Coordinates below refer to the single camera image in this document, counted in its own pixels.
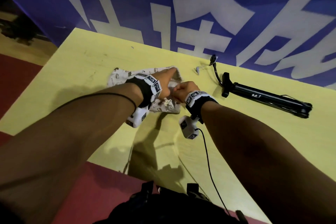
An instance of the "white fabric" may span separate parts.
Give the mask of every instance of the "white fabric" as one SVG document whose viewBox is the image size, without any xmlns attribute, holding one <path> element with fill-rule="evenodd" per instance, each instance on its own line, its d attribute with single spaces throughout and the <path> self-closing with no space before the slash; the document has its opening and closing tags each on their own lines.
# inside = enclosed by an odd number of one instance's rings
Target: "white fabric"
<svg viewBox="0 0 336 224">
<path fill-rule="evenodd" d="M 123 84 L 127 79 L 133 78 L 137 73 L 144 73 L 144 74 L 153 74 L 156 72 L 160 72 L 164 69 L 169 69 L 174 66 L 170 67 L 160 67 L 160 68 L 147 68 L 144 70 L 137 70 L 137 71 L 127 71 L 127 70 L 122 70 L 116 67 L 111 75 L 108 78 L 107 86 L 112 87 L 115 85 Z M 156 99 L 152 106 L 150 107 L 149 111 L 152 112 L 170 112 L 170 113 L 180 113 L 180 104 L 177 104 L 173 97 L 172 97 L 172 90 L 174 87 L 181 83 L 182 77 L 179 72 L 179 69 L 177 68 L 176 72 L 173 75 L 173 78 L 168 84 L 168 88 L 170 89 L 170 96 L 168 96 L 166 99 L 163 101 Z"/>
</svg>

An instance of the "black wristband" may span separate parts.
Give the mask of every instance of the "black wristband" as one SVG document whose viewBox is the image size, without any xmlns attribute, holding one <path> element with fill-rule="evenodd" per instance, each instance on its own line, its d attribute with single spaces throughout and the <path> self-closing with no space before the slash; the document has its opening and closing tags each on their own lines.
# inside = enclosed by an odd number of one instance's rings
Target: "black wristband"
<svg viewBox="0 0 336 224">
<path fill-rule="evenodd" d="M 128 83 L 128 82 L 134 83 L 141 90 L 143 101 L 141 102 L 139 107 L 144 108 L 146 106 L 149 106 L 151 104 L 151 97 L 153 95 L 150 85 L 148 85 L 144 80 L 141 80 L 135 77 L 126 80 L 125 83 Z"/>
<path fill-rule="evenodd" d="M 191 113 L 191 118 L 195 119 L 199 117 L 199 122 L 203 124 L 201 108 L 205 102 L 212 101 L 217 103 L 217 101 L 204 91 L 194 91 L 188 94 L 185 102 L 185 107 Z"/>
</svg>

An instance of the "table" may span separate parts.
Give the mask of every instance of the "table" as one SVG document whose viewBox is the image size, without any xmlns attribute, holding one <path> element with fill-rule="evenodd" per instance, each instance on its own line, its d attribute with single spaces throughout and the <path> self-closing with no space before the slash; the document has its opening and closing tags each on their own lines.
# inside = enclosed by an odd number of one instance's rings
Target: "table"
<svg viewBox="0 0 336 224">
<path fill-rule="evenodd" d="M 195 72 L 196 66 L 208 62 L 76 28 L 0 120 L 0 131 L 15 135 L 61 104 L 103 89 L 115 67 L 139 70 L 175 65 L 185 81 L 195 81 L 220 104 L 271 126 L 336 180 L 336 91 L 240 67 L 217 65 L 218 72 L 229 72 L 232 81 L 312 103 L 310 117 L 302 119 L 233 94 L 222 98 L 212 67 L 201 69 L 200 75 Z M 202 138 L 187 140 L 180 131 L 178 120 L 187 114 L 184 108 L 180 114 L 165 117 L 151 113 L 137 129 L 124 124 L 89 161 L 142 180 L 155 180 L 178 192 L 184 192 L 187 183 L 197 182 L 204 194 L 221 205 L 208 173 Z M 205 133 L 212 176 L 226 206 L 269 222 L 221 157 L 205 126 L 198 127 Z"/>
</svg>

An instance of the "wristband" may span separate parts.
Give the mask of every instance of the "wristband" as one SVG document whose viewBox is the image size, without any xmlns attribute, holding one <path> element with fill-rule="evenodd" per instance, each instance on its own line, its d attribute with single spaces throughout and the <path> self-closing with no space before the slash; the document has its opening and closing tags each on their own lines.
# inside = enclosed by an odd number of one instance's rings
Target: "wristband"
<svg viewBox="0 0 336 224">
<path fill-rule="evenodd" d="M 199 117 L 199 122 L 203 124 L 201 116 L 201 107 L 205 102 L 213 101 L 218 103 L 211 95 L 204 91 L 192 91 L 190 92 L 186 99 L 186 108 L 191 113 L 191 118 L 194 120 L 196 117 Z"/>
<path fill-rule="evenodd" d="M 128 79 L 125 83 L 128 82 L 134 83 L 141 90 L 143 101 L 139 105 L 140 108 L 149 106 L 158 98 L 162 91 L 160 81 L 151 75 L 138 73 L 135 77 Z"/>
</svg>

